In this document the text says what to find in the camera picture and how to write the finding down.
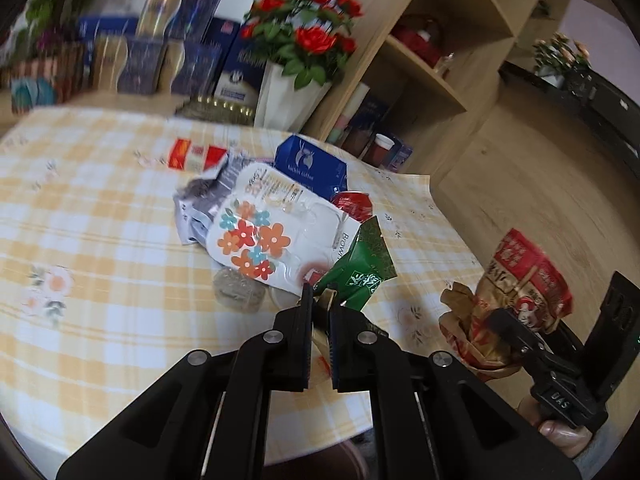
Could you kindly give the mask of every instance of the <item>yellow plaid tablecloth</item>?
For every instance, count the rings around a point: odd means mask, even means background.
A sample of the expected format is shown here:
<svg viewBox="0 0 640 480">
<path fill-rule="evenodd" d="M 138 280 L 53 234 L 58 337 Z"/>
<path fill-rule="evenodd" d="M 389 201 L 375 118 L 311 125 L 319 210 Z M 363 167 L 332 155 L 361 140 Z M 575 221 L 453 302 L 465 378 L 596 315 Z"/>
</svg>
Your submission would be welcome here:
<svg viewBox="0 0 640 480">
<path fill-rule="evenodd" d="M 177 137 L 273 156 L 289 134 L 92 108 L 40 108 L 0 143 L 0 410 L 28 438 L 73 453 L 194 348 L 237 349 L 271 327 L 216 303 L 216 265 L 182 246 L 172 194 L 192 174 L 163 163 Z M 436 208 L 427 176 L 348 163 L 368 192 L 398 277 L 364 312 L 405 349 L 447 348 L 441 291 L 472 288 L 481 266 Z M 318 367 L 302 394 L 275 392 L 268 462 L 330 446 L 371 425 L 367 394 L 338 394 Z"/>
</svg>

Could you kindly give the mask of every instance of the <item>red basket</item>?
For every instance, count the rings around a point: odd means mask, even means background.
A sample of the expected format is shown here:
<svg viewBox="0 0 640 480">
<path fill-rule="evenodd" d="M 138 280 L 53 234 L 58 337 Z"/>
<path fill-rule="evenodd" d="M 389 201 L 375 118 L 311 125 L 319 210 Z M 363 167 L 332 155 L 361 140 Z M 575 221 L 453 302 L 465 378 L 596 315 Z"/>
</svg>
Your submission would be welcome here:
<svg viewBox="0 0 640 480">
<path fill-rule="evenodd" d="M 432 18 L 424 17 L 423 22 L 425 23 L 424 28 L 421 27 L 417 30 L 413 27 L 398 23 L 391 30 L 391 34 L 398 38 L 399 41 L 401 41 L 427 65 L 433 68 L 442 57 L 442 49 L 440 47 L 442 30 L 438 22 Z M 436 31 L 436 34 L 431 34 L 429 41 L 425 40 L 420 34 L 418 34 L 418 30 L 427 30 L 428 28 Z"/>
</svg>

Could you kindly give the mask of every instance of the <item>red and brown snack bag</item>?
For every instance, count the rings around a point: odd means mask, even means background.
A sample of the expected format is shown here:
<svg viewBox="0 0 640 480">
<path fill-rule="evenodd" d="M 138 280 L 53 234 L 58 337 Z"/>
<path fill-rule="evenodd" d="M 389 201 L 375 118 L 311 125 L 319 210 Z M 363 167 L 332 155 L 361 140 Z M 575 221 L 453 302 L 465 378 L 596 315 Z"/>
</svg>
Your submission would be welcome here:
<svg viewBox="0 0 640 480">
<path fill-rule="evenodd" d="M 534 332 L 550 333 L 572 311 L 569 288 L 545 253 L 512 229 L 502 239 L 476 293 L 461 283 L 440 301 L 451 312 L 440 316 L 440 331 L 467 367 L 482 380 L 506 377 L 520 366 L 510 346 L 485 328 L 496 308 L 511 308 Z"/>
</svg>

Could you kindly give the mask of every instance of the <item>blue flower print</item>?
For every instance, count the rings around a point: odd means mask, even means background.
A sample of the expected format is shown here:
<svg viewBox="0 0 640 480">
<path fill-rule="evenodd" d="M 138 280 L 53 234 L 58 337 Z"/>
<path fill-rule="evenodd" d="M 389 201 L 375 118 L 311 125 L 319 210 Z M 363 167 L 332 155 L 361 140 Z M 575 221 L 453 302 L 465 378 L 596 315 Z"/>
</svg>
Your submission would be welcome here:
<svg viewBox="0 0 640 480">
<path fill-rule="evenodd" d="M 258 244 L 249 251 L 249 258 L 251 258 L 254 265 L 260 265 L 262 261 L 266 259 L 266 256 L 267 255 L 262 252 L 262 249 Z"/>
<path fill-rule="evenodd" d="M 256 211 L 254 216 L 254 225 L 258 227 L 263 225 L 271 225 L 271 222 L 269 222 L 269 212 Z"/>
<path fill-rule="evenodd" d="M 229 230 L 235 229 L 236 217 L 233 215 L 223 214 L 220 221 L 220 227 L 222 229 L 229 229 Z"/>
</svg>

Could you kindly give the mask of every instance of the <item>red object on shelf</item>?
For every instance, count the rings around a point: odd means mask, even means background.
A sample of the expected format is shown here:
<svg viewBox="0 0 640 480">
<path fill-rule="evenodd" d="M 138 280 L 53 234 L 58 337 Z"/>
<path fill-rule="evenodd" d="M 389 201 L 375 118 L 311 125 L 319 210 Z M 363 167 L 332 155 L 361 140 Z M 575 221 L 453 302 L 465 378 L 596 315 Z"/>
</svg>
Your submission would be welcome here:
<svg viewBox="0 0 640 480">
<path fill-rule="evenodd" d="M 431 68 L 442 57 L 442 50 L 433 41 L 425 40 L 417 31 L 405 25 L 396 25 L 391 34 Z"/>
</svg>

